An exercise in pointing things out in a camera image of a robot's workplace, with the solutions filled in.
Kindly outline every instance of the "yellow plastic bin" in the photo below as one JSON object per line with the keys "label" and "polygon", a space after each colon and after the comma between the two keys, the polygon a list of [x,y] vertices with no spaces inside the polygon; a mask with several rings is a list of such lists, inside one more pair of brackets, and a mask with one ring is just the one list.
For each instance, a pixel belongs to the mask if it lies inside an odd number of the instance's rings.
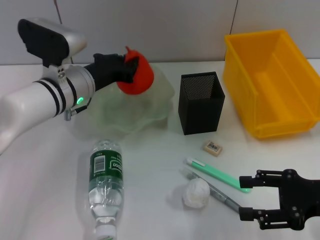
{"label": "yellow plastic bin", "polygon": [[285,30],[225,36],[223,80],[257,138],[308,131],[320,120],[320,77]]}

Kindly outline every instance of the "water bottle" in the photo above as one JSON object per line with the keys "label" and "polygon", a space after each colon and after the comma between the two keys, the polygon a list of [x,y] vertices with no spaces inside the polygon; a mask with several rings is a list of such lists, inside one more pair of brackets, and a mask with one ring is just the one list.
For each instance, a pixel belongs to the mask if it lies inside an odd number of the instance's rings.
{"label": "water bottle", "polygon": [[96,220],[96,240],[115,240],[116,224],[124,202],[120,145],[101,140],[90,157],[89,202]]}

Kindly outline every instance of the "white table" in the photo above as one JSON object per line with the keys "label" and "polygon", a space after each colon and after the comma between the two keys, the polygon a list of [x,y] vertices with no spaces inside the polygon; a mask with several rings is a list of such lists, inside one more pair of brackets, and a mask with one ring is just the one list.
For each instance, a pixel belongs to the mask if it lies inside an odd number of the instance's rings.
{"label": "white table", "polygon": [[[320,73],[320,60],[310,60]],[[235,177],[257,169],[293,168],[305,178],[320,179],[320,125],[295,137],[257,141],[243,128],[223,83],[224,62],[156,64],[176,93],[165,121],[119,140],[123,149],[124,211],[118,240],[247,240],[318,239],[320,219],[303,231],[259,229],[240,221],[214,198],[199,211],[186,209],[182,193],[187,180],[179,173],[183,159],[193,156]],[[217,132],[184,136],[178,117],[182,74],[216,71],[225,93]],[[39,65],[0,66],[0,95],[37,80]],[[0,156],[1,240],[91,240],[94,222],[87,204],[89,152],[94,134],[79,131],[85,112],[71,122],[60,115],[20,136]],[[219,157],[204,152],[206,140],[223,146]],[[242,193],[215,179],[210,181],[244,207],[277,209],[276,188]]]}

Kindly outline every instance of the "crumpled paper ball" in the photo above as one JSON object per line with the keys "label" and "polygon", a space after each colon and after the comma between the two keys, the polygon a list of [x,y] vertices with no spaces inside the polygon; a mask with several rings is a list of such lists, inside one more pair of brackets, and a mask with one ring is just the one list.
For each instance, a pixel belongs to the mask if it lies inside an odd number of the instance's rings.
{"label": "crumpled paper ball", "polygon": [[192,179],[186,187],[182,199],[188,207],[199,209],[207,205],[210,196],[208,183],[201,179]]}

